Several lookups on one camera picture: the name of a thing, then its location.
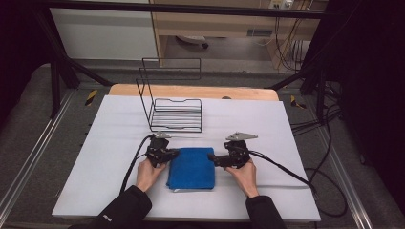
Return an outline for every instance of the handheld controller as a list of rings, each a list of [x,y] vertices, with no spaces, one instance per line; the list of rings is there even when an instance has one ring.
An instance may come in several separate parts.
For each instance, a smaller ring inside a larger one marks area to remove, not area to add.
[[[229,141],[224,146],[228,150],[228,155],[215,156],[214,154],[209,154],[208,159],[213,161],[216,167],[236,167],[239,169],[250,160],[245,139],[256,137],[256,135],[237,132],[226,138]]]
[[[170,161],[179,155],[178,149],[167,149],[169,141],[163,137],[168,137],[168,135],[154,135],[145,153],[146,157],[151,160],[152,166],[155,168],[158,164]]]

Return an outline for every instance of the wire basket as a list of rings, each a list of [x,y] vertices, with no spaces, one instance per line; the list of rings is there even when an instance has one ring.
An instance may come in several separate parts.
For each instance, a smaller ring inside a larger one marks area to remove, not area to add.
[[[157,66],[157,61],[164,61],[166,67]],[[186,66],[176,66],[176,61],[186,63]],[[190,67],[189,62],[195,62],[195,66]],[[140,100],[152,132],[203,131],[203,104],[200,99],[154,98],[150,87],[150,81],[201,79],[199,58],[142,58],[139,76],[136,81]]]

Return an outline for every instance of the black controller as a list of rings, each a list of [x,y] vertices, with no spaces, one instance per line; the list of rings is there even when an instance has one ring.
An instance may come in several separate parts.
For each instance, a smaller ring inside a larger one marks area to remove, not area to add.
[[[239,169],[250,160],[249,150],[244,140],[228,141],[224,146],[229,155],[215,156],[208,154],[208,159],[213,161],[216,167],[236,167]]]
[[[167,145],[169,145],[169,141],[165,138],[153,137],[151,139],[145,155],[151,160],[153,167],[156,168],[158,164],[170,161],[179,155],[178,149],[167,149]]]

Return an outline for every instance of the metal bracket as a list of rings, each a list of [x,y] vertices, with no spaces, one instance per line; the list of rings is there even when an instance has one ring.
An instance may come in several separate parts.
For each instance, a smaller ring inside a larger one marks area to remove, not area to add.
[[[252,139],[252,138],[257,138],[257,137],[258,137],[257,135],[236,132],[235,134],[227,137],[226,140],[240,141],[240,140],[247,140],[247,139]]]
[[[164,132],[157,132],[157,133],[155,134],[155,138],[171,138],[171,136],[168,135],[168,134],[166,134],[166,133],[164,133]]]

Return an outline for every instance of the black sleeve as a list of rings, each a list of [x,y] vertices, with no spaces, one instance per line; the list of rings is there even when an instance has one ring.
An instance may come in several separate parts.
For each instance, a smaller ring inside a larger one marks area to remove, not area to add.
[[[246,200],[247,212],[253,229],[287,228],[273,200],[268,196],[258,196]]]
[[[137,229],[152,209],[149,197],[131,186],[115,198],[88,226],[88,229]]]

